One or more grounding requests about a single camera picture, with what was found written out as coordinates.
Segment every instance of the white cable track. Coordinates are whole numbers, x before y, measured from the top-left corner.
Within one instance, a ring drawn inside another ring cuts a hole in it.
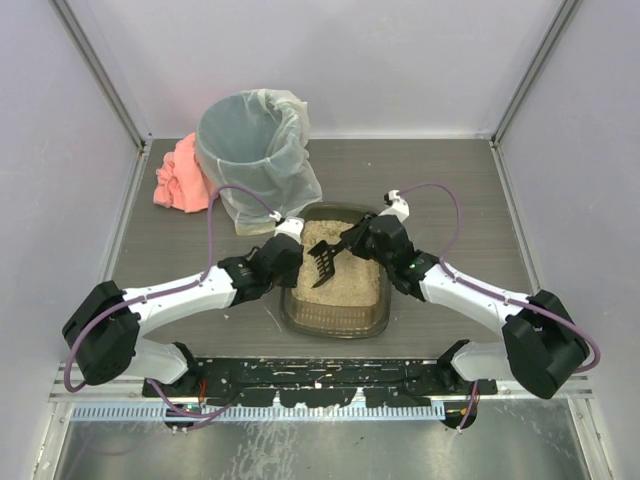
[[[220,407],[205,407],[203,413],[213,413]],[[78,403],[72,422],[193,422],[186,417],[167,417],[167,407],[163,403],[132,405],[118,403]],[[293,408],[274,404],[271,407],[234,406],[216,418],[216,422],[326,422],[326,421],[393,421],[393,420],[444,420],[445,407],[441,401],[432,402],[428,407],[377,407],[367,408],[363,403],[354,402],[345,407]]]

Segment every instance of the cable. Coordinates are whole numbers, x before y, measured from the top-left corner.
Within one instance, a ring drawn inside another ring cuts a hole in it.
[[[224,407],[216,410],[213,413],[192,413],[192,412],[187,412],[186,410],[182,410],[181,408],[178,408],[178,406],[176,406],[175,404],[173,404],[171,402],[171,400],[169,400],[169,398],[165,395],[165,393],[160,388],[160,385],[158,385],[158,382],[156,382],[155,380],[153,380],[151,378],[147,378],[147,383],[149,385],[151,385],[151,387],[156,391],[158,396],[162,399],[162,401],[167,405],[167,407],[169,407],[169,410],[171,410],[172,412],[175,412],[178,415],[181,415],[183,417],[195,418],[195,419],[198,419],[198,420],[203,420],[202,422],[196,423],[195,425],[187,428],[187,431],[197,430],[198,428],[202,428],[202,427],[207,426],[212,420],[216,419],[217,417],[222,415],[224,412],[226,412],[229,409],[229,407],[231,407],[231,405],[233,404],[233,402],[231,402],[231,403],[225,405]]]
[[[440,183],[422,183],[419,185],[415,185],[413,187],[409,187],[409,188],[405,188],[404,190],[400,190],[398,192],[399,196],[404,195],[405,193],[409,193],[413,190],[417,190],[419,188],[423,188],[423,187],[436,187],[439,188],[441,190],[444,190],[445,192],[447,192],[447,194],[449,195],[449,197],[451,197],[451,199],[453,200],[453,203],[455,205],[456,208],[456,229],[455,232],[453,234],[453,237],[451,238],[451,240],[449,240],[449,242],[445,245],[445,247],[442,249],[442,251],[440,252],[440,255],[438,255],[438,260],[440,263],[440,266],[442,267],[442,270],[444,270],[444,272],[449,275],[451,278],[455,278],[457,282],[461,283],[462,285],[475,290],[476,292],[480,292],[490,298],[493,298],[495,300],[499,300],[500,302],[503,303],[508,303],[510,305],[515,305],[517,307],[520,308],[525,308],[527,310],[530,310],[532,312],[535,312],[537,314],[543,315],[545,317],[547,317],[550,320],[553,320],[556,323],[559,323],[560,325],[562,325],[563,327],[565,327],[567,330],[572,331],[573,333],[575,333],[576,335],[578,335],[579,337],[581,337],[585,342],[587,342],[589,344],[589,347],[591,348],[591,351],[593,352],[593,359],[591,360],[591,362],[589,362],[587,365],[583,365],[579,368],[577,368],[575,370],[575,373],[583,373],[583,372],[587,372],[589,370],[594,369],[599,363],[600,363],[600,358],[601,358],[601,352],[600,352],[600,347],[598,346],[598,344],[596,343],[595,339],[589,335],[587,332],[585,332],[584,330],[582,330],[580,327],[576,326],[575,324],[571,323],[570,321],[568,321],[565,318],[562,318],[560,315],[557,315],[553,312],[550,312],[548,310],[545,310],[544,308],[540,308],[536,305],[531,305],[530,303],[527,302],[522,302],[520,300],[514,300],[511,298],[506,298],[504,295],[500,295],[499,293],[493,292],[491,290],[488,290],[480,285],[477,285],[476,283],[467,280],[464,277],[461,277],[460,275],[456,275],[450,268],[449,265],[445,262],[445,257],[446,255],[449,253],[449,251],[451,250],[451,248],[455,245],[455,243],[458,241],[458,237],[460,236],[460,231],[462,229],[462,209],[460,208],[460,203],[458,202],[458,198],[456,197],[456,195],[445,185],[442,185]]]
[[[469,397],[469,403],[467,404],[467,411],[464,412],[464,416],[460,421],[460,425],[456,427],[456,430],[458,430],[458,432],[462,433],[462,429],[466,425],[469,415],[471,415],[471,410],[475,408],[474,404],[476,403],[477,399],[478,399],[478,380],[473,382],[473,387],[471,388],[471,396]]]
[[[199,382],[200,393],[198,394],[198,403],[202,405],[204,403],[205,396],[207,394],[207,379],[204,378]]]
[[[125,308],[125,307],[129,307],[131,305],[135,305],[137,303],[144,303],[147,300],[153,300],[155,298],[160,298],[160,297],[164,297],[166,295],[172,295],[174,293],[180,293],[180,292],[184,292],[186,290],[189,290],[191,288],[194,288],[198,285],[200,285],[209,275],[209,272],[211,272],[211,269],[213,268],[213,264],[214,264],[214,259],[213,259],[213,221],[212,221],[212,212],[213,212],[213,202],[214,200],[218,197],[218,195],[220,194],[221,191],[226,190],[226,189],[234,189],[234,190],[239,190],[241,192],[244,192],[248,195],[251,195],[256,201],[258,201],[260,204],[262,204],[262,206],[269,212],[269,214],[274,214],[275,212],[264,202],[264,200],[262,200],[260,197],[258,197],[255,193],[253,193],[252,191],[241,187],[239,185],[221,185],[218,188],[216,188],[213,192],[213,194],[211,195],[211,198],[209,200],[209,205],[207,208],[207,242],[208,242],[208,246],[209,246],[209,255],[208,255],[208,260],[207,260],[207,268],[205,268],[204,272],[202,272],[202,275],[200,276],[199,280],[194,280],[191,283],[187,283],[185,285],[181,285],[179,287],[173,287],[173,288],[168,288],[166,290],[162,290],[159,292],[154,292],[151,293],[149,295],[147,295],[146,297],[141,295],[129,300],[125,300],[122,301],[116,305],[114,305],[113,307],[108,308],[107,310],[105,310],[104,312],[100,313],[98,316],[96,316],[96,318],[94,318],[93,320],[91,320],[80,332],[80,334],[78,335],[78,337],[75,339],[75,341],[73,342],[73,345],[71,346],[71,349],[69,351],[69,355],[67,356],[67,362],[64,366],[64,373],[63,373],[63,383],[65,388],[71,392],[71,393],[76,393],[79,392],[80,390],[82,390],[85,386],[86,386],[86,382],[81,382],[78,385],[72,385],[71,384],[71,367],[73,365],[73,362],[76,359],[76,355],[78,354],[78,350],[80,349],[80,345],[82,344],[82,342],[87,338],[87,336],[89,335],[89,333],[91,333],[91,331],[101,322],[103,321],[105,318],[108,318],[109,316],[113,315],[115,312]]]

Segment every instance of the litter scoop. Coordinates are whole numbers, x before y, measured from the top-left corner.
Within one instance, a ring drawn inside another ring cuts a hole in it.
[[[326,240],[320,240],[315,247],[309,250],[309,255],[316,259],[316,266],[320,279],[313,284],[312,288],[318,288],[327,283],[336,273],[336,266],[333,259],[345,248],[344,242],[329,245]]]

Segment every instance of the wooden floor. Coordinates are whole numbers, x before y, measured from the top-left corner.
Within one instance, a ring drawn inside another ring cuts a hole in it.
[[[154,285],[201,271],[207,261],[205,212],[185,214],[152,203],[155,170],[175,140],[153,142],[116,266],[121,288]],[[516,291],[528,291],[498,173],[481,140],[312,140],[310,161],[324,199],[382,206],[383,195],[420,182],[450,186],[463,209],[463,230],[449,261],[463,272]],[[437,254],[455,225],[450,199],[438,190],[407,195],[405,222],[417,248]],[[218,259],[247,253],[270,235],[238,237],[218,202],[214,208]],[[481,325],[446,308],[394,292],[389,326],[362,340],[315,338],[279,320],[279,289],[228,310],[203,312],[149,335],[180,341],[199,356],[317,356],[436,358],[456,340],[495,340]]]

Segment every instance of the black mounting plate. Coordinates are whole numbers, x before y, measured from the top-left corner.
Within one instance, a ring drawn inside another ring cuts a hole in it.
[[[428,406],[430,396],[469,395],[471,382],[445,385],[435,362],[421,359],[257,359],[196,358],[200,384],[206,381],[207,403],[267,407],[276,392],[285,407],[299,402],[308,407],[351,403],[362,388],[368,407]],[[495,395],[495,381],[478,382],[481,395]],[[169,395],[176,395],[170,387]],[[179,396],[200,394],[200,386]],[[145,383],[145,397],[157,393]]]

